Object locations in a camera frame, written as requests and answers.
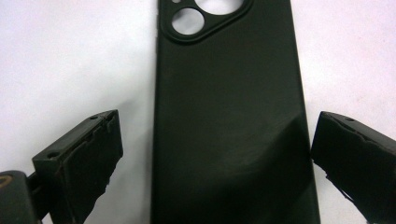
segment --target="white background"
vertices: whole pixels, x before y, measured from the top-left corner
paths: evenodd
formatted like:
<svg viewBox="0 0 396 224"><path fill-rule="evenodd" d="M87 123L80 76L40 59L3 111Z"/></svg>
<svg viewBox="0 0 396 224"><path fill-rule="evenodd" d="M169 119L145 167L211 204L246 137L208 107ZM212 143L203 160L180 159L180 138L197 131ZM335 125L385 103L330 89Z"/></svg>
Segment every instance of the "white background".
<svg viewBox="0 0 396 224"><path fill-rule="evenodd" d="M149 223L156 4L0 1L0 171L29 175L31 158L79 122L120 111L124 157L86 223ZM292 9L311 139L321 110L396 139L396 2ZM364 224L315 171L322 223Z"/></svg>

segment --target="screw hole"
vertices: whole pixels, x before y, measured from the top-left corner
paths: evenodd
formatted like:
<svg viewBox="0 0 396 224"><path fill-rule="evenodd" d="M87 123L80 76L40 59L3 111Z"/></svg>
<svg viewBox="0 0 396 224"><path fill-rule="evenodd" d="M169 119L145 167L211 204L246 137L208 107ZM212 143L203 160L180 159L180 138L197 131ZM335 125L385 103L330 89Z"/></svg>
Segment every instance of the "screw hole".
<svg viewBox="0 0 396 224"><path fill-rule="evenodd" d="M59 156L59 152L51 152L47 157L49 159L55 159L57 156Z"/></svg>

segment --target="camera cutout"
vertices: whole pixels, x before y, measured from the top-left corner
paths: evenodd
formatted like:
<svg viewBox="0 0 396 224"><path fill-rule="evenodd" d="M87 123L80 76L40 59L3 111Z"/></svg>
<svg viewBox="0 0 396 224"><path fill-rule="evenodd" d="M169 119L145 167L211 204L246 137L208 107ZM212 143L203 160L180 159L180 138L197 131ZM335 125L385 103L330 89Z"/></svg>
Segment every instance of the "camera cutout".
<svg viewBox="0 0 396 224"><path fill-rule="evenodd" d="M203 11L213 15L227 15L242 6L244 0L195 0Z"/></svg>
<svg viewBox="0 0 396 224"><path fill-rule="evenodd" d="M174 29L183 35L195 35L204 25L205 19L201 12L189 7L182 8L172 19Z"/></svg>

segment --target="phone case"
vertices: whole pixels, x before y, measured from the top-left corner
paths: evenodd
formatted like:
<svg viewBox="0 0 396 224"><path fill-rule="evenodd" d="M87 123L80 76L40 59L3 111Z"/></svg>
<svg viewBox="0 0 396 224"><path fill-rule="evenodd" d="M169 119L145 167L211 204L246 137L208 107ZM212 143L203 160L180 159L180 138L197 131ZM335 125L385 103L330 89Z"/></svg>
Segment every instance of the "phone case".
<svg viewBox="0 0 396 224"><path fill-rule="evenodd" d="M160 0L151 223L318 224L289 0ZM181 35L182 8L205 18Z"/></svg>

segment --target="silicone phone case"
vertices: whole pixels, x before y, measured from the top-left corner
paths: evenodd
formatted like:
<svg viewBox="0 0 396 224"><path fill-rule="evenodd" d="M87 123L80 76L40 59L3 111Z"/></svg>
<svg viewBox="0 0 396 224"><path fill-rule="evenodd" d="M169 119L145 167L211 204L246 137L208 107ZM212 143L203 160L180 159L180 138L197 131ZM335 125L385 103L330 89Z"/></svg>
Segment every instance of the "silicone phone case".
<svg viewBox="0 0 396 224"><path fill-rule="evenodd" d="M151 223L320 223L290 1L158 25Z"/></svg>

